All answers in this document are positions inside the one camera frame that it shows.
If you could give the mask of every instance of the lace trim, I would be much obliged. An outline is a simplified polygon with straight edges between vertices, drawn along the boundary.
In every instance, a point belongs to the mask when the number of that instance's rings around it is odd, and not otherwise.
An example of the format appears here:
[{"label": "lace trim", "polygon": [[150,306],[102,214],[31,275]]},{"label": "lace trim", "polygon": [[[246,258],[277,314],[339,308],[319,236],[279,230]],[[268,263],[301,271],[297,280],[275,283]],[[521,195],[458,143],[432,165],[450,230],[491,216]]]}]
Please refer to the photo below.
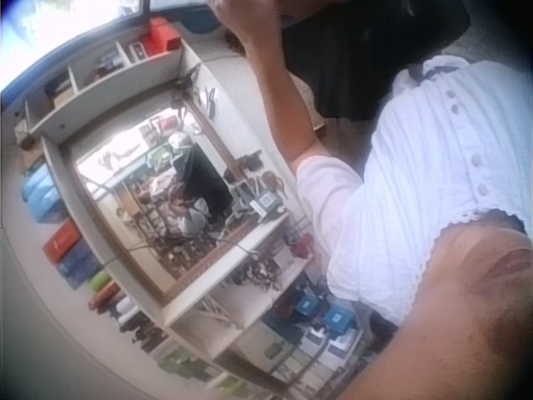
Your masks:
[{"label": "lace trim", "polygon": [[507,214],[508,217],[517,217],[524,224],[527,236],[531,238],[531,227],[527,226],[526,216],[524,215],[524,213],[518,210],[515,210],[515,209],[511,209],[509,207],[494,206],[494,207],[490,207],[490,208],[482,209],[482,210],[462,212],[459,217],[452,218],[449,222],[443,223],[440,228],[437,228],[435,230],[435,235],[433,235],[431,242],[430,242],[430,246],[428,247],[426,255],[424,256],[424,261],[422,262],[422,265],[420,266],[417,274],[415,275],[415,280],[412,283],[411,291],[409,293],[409,298],[407,299],[406,309],[404,310],[404,315],[402,316],[402,321],[405,320],[407,314],[411,312],[413,302],[415,301],[415,296],[417,295],[418,290],[420,289],[422,278],[424,277],[424,274],[426,273],[427,263],[430,261],[430,258],[431,258],[431,252],[433,251],[433,248],[435,247],[436,239],[438,239],[441,236],[442,231],[444,231],[450,225],[454,225],[457,223],[470,223],[472,221],[478,221],[482,217],[484,217],[485,214],[488,213],[490,210],[499,210]]}]

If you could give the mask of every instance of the wooden mirror frame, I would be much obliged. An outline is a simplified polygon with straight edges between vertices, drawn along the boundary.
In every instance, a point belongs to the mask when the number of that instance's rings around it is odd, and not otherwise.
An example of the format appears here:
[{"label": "wooden mirror frame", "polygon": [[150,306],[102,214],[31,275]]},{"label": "wooden mirror frame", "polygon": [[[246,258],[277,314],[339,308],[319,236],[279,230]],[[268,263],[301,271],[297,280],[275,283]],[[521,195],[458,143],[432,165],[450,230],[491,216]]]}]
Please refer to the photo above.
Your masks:
[{"label": "wooden mirror frame", "polygon": [[[204,258],[202,258],[191,269],[189,269],[187,273],[179,277],[170,289],[162,291],[153,282],[153,280],[148,277],[148,275],[142,270],[142,268],[140,268],[140,265],[132,257],[131,253],[125,248],[125,246],[122,244],[122,241],[112,230],[112,227],[104,217],[96,201],[87,191],[86,186],[83,183],[84,180],[82,178],[82,175],[77,170],[76,163],[73,159],[71,146],[75,142],[83,140],[87,136],[91,135],[95,127],[103,125],[116,115],[125,112],[129,108],[132,108],[134,105],[137,105],[138,103],[141,103],[144,100],[148,100],[149,98],[154,98],[157,95],[175,90],[176,89],[172,86],[172,83],[169,82],[159,87],[150,89],[135,97],[132,97],[103,114],[89,126],[85,127],[79,134],[73,135],[61,145],[64,162],[68,166],[69,173],[71,174],[72,183],[76,188],[77,194],[82,200],[83,206],[92,216],[93,221],[97,225],[98,229],[100,230],[112,250],[115,252],[117,259],[121,261],[125,266],[127,266],[127,269],[132,273],[133,277],[138,280],[138,282],[143,285],[143,287],[148,290],[148,292],[163,307],[167,305],[173,298],[175,298],[180,292],[182,292],[187,286],[189,286],[192,282],[199,278],[224,254],[231,250],[233,248],[233,244],[230,244],[229,242],[238,243],[249,232],[251,232],[257,226],[258,218],[254,216],[246,220],[240,227],[238,227],[234,232],[231,233],[231,235],[227,239],[228,242],[223,242],[219,246],[215,247]],[[227,168],[230,173],[236,178],[236,180],[245,179],[246,174],[239,166],[239,163],[229,152],[224,142],[218,137],[215,129],[213,128],[209,120],[206,118],[206,116],[203,114],[203,112],[194,103],[189,93],[183,92],[182,98],[186,105],[187,111],[192,113],[192,115],[195,117],[198,124],[202,128],[202,132],[206,134],[212,146],[217,150],[222,160],[227,165]]]}]

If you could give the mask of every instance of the mirror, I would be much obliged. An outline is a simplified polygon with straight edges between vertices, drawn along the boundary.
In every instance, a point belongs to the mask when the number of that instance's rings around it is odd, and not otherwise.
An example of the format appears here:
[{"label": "mirror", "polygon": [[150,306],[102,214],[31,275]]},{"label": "mirror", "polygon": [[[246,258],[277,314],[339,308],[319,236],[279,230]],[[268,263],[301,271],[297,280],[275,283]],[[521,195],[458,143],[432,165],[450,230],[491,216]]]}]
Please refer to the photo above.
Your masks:
[{"label": "mirror", "polygon": [[74,161],[107,230],[163,303],[257,220],[247,206],[254,189],[228,168],[199,113],[164,108],[88,140]]}]

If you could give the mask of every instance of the white shelving unit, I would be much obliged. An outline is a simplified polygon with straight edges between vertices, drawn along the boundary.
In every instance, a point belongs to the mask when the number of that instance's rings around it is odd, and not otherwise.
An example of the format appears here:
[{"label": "white shelving unit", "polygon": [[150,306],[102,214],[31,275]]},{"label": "white shelving unit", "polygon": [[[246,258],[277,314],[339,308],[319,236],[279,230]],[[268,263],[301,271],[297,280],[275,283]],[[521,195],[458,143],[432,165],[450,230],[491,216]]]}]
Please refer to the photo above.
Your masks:
[{"label": "white shelving unit", "polygon": [[215,319],[191,310],[180,317],[171,328],[180,337],[195,347],[201,348],[215,360],[238,338],[251,328],[276,300],[291,286],[303,272],[311,258],[297,258],[295,262],[278,277],[280,290],[271,288],[263,292],[254,285],[215,287],[209,294],[214,297],[231,315],[238,320],[243,329],[235,325],[224,325]]},{"label": "white shelving unit", "polygon": [[[229,285],[224,288],[216,287],[211,296],[230,312],[241,326],[248,329],[274,305],[310,261],[310,258],[296,258],[294,263],[277,278],[280,290],[271,288],[268,292],[263,292],[259,287],[251,284]],[[243,301],[247,298],[253,299],[253,301]]]},{"label": "white shelving unit", "polygon": [[[134,278],[128,265],[115,259],[114,250],[99,232],[93,220],[95,216],[82,203],[75,185],[71,182],[71,173],[63,159],[60,145],[73,134],[83,132],[88,125],[99,118],[121,108],[124,102],[178,78],[184,53],[196,62],[197,57],[186,43],[183,43],[180,50],[160,53],[135,62],[128,46],[139,40],[141,32],[141,29],[133,29],[121,36],[109,37],[82,50],[79,54],[74,54],[62,65],[46,71],[38,82],[25,93],[21,93],[20,104],[24,106],[30,133],[42,139],[45,158],[57,190],[88,246],[98,261],[106,264],[106,270],[121,289],[168,334],[168,339],[152,351],[154,358],[163,357],[165,353],[171,353],[173,349],[183,346],[211,367],[222,370],[222,357],[218,360],[220,365],[217,364],[217,358],[231,349],[249,328],[254,325],[259,326],[257,322],[272,308],[275,301],[291,286],[312,259],[295,258],[293,263],[279,275],[277,279],[279,290],[271,288],[263,292],[251,284],[241,287],[236,285],[221,287],[221,282],[249,257],[248,252],[242,248],[253,251],[261,246],[287,222],[289,214],[286,213],[274,221],[258,225],[238,243],[240,247],[233,247],[166,306],[157,302]],[[122,66],[94,81],[94,67],[102,56],[113,52],[119,54]],[[182,73],[187,71],[185,67],[187,65],[182,66]],[[44,88],[60,74],[68,77],[72,91],[68,92],[70,97],[65,97],[61,103],[54,104]],[[235,325],[223,325],[195,310],[195,306],[207,295],[228,311]],[[233,374],[235,372],[232,370],[223,371],[207,386],[214,388]],[[268,383],[263,383],[260,378],[255,382],[254,379],[247,379],[247,382],[268,388]]]}]

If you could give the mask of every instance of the white blouse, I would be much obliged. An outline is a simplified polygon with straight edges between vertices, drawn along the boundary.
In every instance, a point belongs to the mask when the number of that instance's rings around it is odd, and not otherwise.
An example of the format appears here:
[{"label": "white blouse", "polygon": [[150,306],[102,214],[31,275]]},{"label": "white blouse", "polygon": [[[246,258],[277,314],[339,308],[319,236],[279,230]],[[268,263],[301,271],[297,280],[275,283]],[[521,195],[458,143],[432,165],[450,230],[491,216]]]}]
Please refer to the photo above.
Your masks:
[{"label": "white blouse", "polygon": [[448,225],[499,209],[531,237],[531,79],[479,62],[402,85],[379,118],[364,183],[332,157],[310,157],[296,174],[302,206],[331,257],[331,291],[396,325]]}]

